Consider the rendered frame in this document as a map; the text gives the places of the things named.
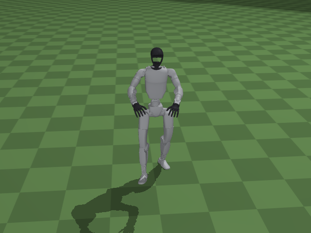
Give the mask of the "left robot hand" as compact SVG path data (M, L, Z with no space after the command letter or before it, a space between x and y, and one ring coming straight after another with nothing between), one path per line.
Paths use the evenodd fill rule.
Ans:
M168 107L166 111L168 111L168 110L171 108L168 115L170 115L170 113L171 113L171 111L172 111L172 114L171 114L171 117L172 117L172 116L173 116L173 112L175 111L174 116L173 116L173 117L175 117L175 114L176 114L176 111L177 111L177 116L176 116L176 117L178 117L178 114L179 114L179 106L180 106L179 104L173 103L172 106Z

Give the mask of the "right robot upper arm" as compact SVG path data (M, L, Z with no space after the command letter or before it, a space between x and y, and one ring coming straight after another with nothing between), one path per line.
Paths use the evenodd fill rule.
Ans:
M146 72L146 68L139 69L131 81L130 87L131 86L133 87L133 92L135 92L135 94L137 93L137 90L135 88L139 84L141 78L145 76L145 72Z

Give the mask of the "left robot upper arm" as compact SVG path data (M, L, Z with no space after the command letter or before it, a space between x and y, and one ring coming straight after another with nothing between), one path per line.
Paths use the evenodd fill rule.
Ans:
M176 71L174 69L167 68L167 72L168 72L168 76L171 78L173 85L175 86L175 89L173 92L174 92L174 94L176 94L176 92L178 92L178 87L181 87L179 78L178 78Z

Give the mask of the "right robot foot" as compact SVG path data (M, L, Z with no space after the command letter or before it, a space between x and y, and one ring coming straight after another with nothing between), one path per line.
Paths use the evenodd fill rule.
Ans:
M146 173L146 176L145 176L145 174L143 173L143 175L141 175L141 177L138 181L138 184L145 184L147 181L147 178L148 178L148 174Z

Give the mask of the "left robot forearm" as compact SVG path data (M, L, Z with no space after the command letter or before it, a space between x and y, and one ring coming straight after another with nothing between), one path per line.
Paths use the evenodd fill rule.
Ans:
M178 92L176 92L175 94L174 103L180 105L182 97L183 97L183 89L181 87L178 87Z

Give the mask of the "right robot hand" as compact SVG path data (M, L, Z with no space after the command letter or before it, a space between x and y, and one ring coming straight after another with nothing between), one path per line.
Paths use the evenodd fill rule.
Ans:
M143 108L144 108L145 110L147 110L145 106L140 105L138 102L135 103L135 104L132 105L132 106L133 106L133 108L134 108L134 112L135 112L135 115L136 115L137 118L138 118L137 113L138 113L138 115L139 115L139 117L140 117L139 111L140 111L141 115L143 116L142 111L143 111L143 113L145 114ZM142 111L141 111L141 110L142 110ZM136 111L137 111L137 113L136 113Z

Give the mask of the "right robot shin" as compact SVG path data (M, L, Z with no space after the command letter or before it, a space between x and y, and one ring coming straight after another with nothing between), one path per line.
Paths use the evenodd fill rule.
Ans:
M148 161L148 151L144 151L144 148L139 149L139 162L141 164L141 172L146 176L146 165Z

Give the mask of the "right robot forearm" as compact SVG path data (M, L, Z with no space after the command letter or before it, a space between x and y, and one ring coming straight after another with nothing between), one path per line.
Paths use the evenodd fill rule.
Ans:
M137 103L136 94L135 94L135 92L133 92L133 87L132 86L128 88L127 94L128 94L128 97L129 97L130 102L131 102L132 105Z

